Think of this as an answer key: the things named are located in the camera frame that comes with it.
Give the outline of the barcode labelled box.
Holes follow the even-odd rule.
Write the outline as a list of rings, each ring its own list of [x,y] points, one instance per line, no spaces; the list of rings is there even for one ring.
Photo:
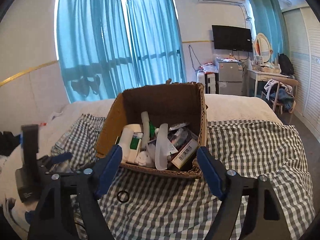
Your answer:
[[[186,162],[190,159],[190,157],[194,154],[194,152],[198,148],[198,142],[194,139],[191,139],[184,148],[181,149],[180,153],[176,155],[176,157],[171,161],[171,163],[181,169]]]

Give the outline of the wooden chair with clothes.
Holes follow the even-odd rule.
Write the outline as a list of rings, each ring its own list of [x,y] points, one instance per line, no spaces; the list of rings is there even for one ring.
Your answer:
[[[261,92],[261,99],[268,103],[274,113],[278,111],[279,116],[289,113],[289,124],[297,104],[295,94],[298,85],[299,82],[295,79],[274,77],[267,81]]]

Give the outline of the green white carton box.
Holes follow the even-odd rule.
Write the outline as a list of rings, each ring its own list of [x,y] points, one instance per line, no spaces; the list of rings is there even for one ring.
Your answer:
[[[137,154],[140,152],[141,142],[142,142],[142,133],[134,133],[130,145],[130,156],[126,163],[134,164]],[[116,144],[118,145],[120,137],[117,137]]]

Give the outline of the black backpack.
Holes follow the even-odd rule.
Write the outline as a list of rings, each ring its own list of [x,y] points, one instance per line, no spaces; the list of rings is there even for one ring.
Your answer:
[[[278,61],[281,69],[280,73],[282,75],[293,75],[295,73],[293,64],[285,54],[280,54],[278,56]]]

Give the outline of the white shoehorn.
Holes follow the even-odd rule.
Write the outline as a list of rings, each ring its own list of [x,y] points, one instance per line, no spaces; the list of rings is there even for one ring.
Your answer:
[[[177,152],[178,150],[168,139],[168,124],[161,124],[157,134],[155,150],[155,167],[157,170],[166,170],[171,155]]]
[[[141,113],[141,119],[143,124],[143,137],[141,142],[141,149],[146,149],[148,141],[150,140],[150,120],[147,111]]]

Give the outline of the silver mini fridge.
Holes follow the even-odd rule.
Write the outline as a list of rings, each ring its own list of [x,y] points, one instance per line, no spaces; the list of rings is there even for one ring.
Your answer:
[[[219,94],[242,96],[243,66],[240,61],[215,60]]]

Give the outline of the white louvered wardrobe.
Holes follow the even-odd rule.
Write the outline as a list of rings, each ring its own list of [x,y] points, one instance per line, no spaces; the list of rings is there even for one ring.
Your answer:
[[[283,10],[297,88],[295,115],[319,140],[319,20],[305,3]]]

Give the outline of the oval vanity mirror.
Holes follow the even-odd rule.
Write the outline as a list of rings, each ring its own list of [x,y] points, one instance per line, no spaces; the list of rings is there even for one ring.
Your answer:
[[[268,38],[263,33],[256,35],[253,48],[257,62],[265,64],[270,61],[273,50]]]

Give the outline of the white plastic bottle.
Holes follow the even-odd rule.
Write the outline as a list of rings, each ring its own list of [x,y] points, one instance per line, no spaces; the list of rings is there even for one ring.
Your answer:
[[[122,163],[126,163],[130,156],[130,145],[133,138],[134,131],[128,127],[124,127],[122,134],[120,136],[118,145],[122,149]]]

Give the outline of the teal curtain by wardrobe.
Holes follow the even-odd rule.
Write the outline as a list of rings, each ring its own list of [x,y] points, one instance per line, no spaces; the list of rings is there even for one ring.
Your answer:
[[[273,50],[271,59],[280,54],[289,56],[289,38],[278,0],[249,0],[256,33],[264,34]]]

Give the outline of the brown cardboard box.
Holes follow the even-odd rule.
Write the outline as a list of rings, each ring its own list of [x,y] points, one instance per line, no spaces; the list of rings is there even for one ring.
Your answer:
[[[189,123],[190,130],[206,145],[207,118],[204,86],[201,83],[172,83],[127,89],[114,100],[96,143],[96,156],[108,155],[124,126],[141,124],[147,112],[151,123],[174,125]]]

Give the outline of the white dressing table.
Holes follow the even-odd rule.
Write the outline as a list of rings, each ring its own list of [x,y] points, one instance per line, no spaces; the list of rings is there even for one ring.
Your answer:
[[[261,72],[258,70],[247,70],[247,96],[248,97],[256,97],[258,92],[258,85],[260,81],[267,82],[274,77],[282,77],[288,78],[286,75],[281,75],[279,73],[274,72]]]

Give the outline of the black wall television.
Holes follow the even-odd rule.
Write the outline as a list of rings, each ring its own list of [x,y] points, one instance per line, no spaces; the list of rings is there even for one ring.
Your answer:
[[[251,30],[226,25],[212,25],[214,48],[252,52]]]

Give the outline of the teal window curtain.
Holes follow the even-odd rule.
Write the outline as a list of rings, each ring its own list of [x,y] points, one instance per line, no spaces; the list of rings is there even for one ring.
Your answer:
[[[187,80],[174,0],[58,0],[56,47],[70,102]]]

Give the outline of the white plush toy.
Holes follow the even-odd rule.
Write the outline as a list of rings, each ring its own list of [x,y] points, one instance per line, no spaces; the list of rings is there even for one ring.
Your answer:
[[[141,149],[135,159],[135,164],[142,167],[155,168],[155,150],[154,144],[148,144],[145,149]]]

